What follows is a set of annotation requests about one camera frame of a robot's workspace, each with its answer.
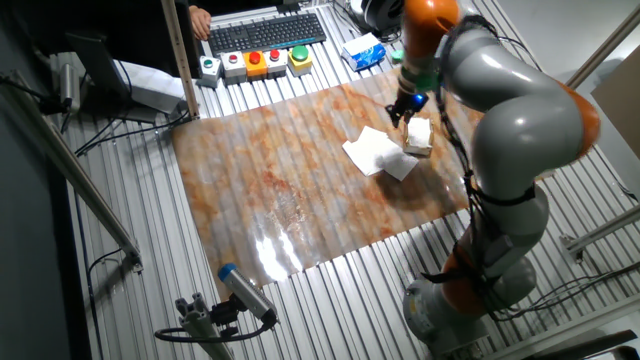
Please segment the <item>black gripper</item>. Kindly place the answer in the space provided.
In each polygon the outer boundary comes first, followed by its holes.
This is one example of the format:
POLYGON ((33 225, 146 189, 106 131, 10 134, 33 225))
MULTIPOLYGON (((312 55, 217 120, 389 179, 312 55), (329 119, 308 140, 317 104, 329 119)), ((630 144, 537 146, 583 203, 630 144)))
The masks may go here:
POLYGON ((399 127, 401 113, 404 113, 404 122, 409 124, 415 113, 420 112, 428 100, 429 96, 426 93, 410 94, 399 91, 395 103, 385 107, 393 127, 399 127))

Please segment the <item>person's hand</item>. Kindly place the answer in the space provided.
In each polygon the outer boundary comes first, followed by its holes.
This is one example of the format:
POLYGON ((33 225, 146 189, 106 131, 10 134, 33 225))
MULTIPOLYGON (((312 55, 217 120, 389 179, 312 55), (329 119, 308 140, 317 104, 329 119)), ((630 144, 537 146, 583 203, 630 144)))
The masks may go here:
POLYGON ((210 35, 211 16, 210 14, 195 5, 189 7, 192 28, 196 39, 206 41, 210 35))

